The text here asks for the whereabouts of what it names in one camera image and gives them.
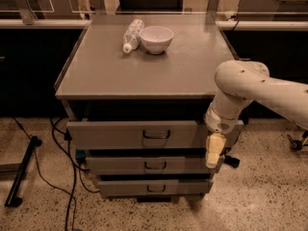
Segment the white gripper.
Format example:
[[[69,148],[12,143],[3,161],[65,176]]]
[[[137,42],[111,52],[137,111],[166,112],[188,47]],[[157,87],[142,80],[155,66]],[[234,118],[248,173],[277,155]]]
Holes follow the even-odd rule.
[[[240,110],[238,108],[228,108],[226,111],[217,109],[214,103],[211,103],[207,112],[203,116],[209,132],[213,133],[206,140],[206,166],[215,168],[222,149],[226,143],[224,135],[233,131],[239,119]]]

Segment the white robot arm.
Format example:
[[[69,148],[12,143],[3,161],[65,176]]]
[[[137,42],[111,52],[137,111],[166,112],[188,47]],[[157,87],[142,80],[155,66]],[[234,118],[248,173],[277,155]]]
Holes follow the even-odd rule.
[[[257,102],[308,130],[308,85],[270,77],[260,62],[227,61],[215,74],[218,91],[204,121],[209,131],[206,140],[206,166],[214,168],[243,109]]]

